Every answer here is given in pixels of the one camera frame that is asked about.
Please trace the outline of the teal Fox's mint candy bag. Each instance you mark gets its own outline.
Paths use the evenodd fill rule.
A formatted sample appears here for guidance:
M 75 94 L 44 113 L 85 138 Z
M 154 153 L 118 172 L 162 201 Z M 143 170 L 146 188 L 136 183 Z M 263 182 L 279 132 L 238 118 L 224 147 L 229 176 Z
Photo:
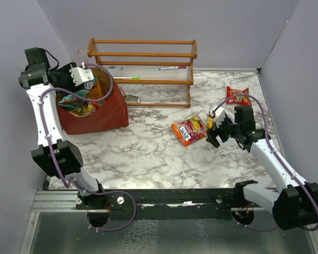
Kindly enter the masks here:
M 75 95 L 78 95 L 79 97 L 88 98 L 88 94 L 90 93 L 87 89 L 79 90 L 75 93 Z M 86 101 L 71 95 L 67 94 L 62 97 L 62 99 L 57 103 L 57 105 L 67 111 L 71 110 L 81 110 L 83 106 L 85 106 Z

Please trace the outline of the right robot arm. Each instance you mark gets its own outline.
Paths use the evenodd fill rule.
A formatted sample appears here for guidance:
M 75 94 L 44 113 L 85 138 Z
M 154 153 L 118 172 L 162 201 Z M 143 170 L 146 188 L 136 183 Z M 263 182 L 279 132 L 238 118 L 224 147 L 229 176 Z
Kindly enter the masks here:
M 239 207 L 254 203 L 268 211 L 282 230 L 318 228 L 318 184 L 309 183 L 276 149 L 265 129 L 258 129 L 250 106 L 236 106 L 231 118 L 221 106 L 208 113 L 207 142 L 214 147 L 234 139 L 241 149 L 255 157 L 271 177 L 276 191 L 255 180 L 236 183 L 233 201 Z

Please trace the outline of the orange honey dijon chips bag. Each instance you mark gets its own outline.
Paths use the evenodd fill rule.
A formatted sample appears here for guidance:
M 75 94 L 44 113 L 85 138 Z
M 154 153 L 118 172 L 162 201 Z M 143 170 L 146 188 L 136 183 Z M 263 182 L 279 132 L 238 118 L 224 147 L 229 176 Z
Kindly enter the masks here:
M 94 80 L 84 83 L 84 97 L 88 99 L 99 99 L 104 96 L 99 79 L 94 77 Z

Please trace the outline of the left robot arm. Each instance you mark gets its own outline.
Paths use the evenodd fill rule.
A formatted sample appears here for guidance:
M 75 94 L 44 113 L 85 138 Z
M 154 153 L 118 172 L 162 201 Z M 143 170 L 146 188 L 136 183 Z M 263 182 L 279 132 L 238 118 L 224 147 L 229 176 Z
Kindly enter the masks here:
M 83 168 L 79 148 L 64 136 L 56 93 L 73 94 L 84 84 L 93 81 L 93 73 L 86 64 L 71 62 L 62 68 L 51 67 L 50 53 L 43 48 L 25 50 L 28 64 L 18 78 L 28 95 L 38 129 L 38 147 L 31 152 L 33 161 L 49 176 L 60 179 L 65 187 L 78 190 L 77 206 L 103 209 L 107 204 L 99 181 Z

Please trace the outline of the orange Fox's candy bag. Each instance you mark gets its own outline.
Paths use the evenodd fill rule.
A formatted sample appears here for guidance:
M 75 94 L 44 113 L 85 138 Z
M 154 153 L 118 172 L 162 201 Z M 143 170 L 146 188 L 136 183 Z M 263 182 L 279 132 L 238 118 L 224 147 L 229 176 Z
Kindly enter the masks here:
M 102 104 L 98 102 L 88 102 L 85 103 L 81 108 L 76 108 L 69 111 L 69 113 L 75 117 L 86 117 L 98 110 L 101 105 Z

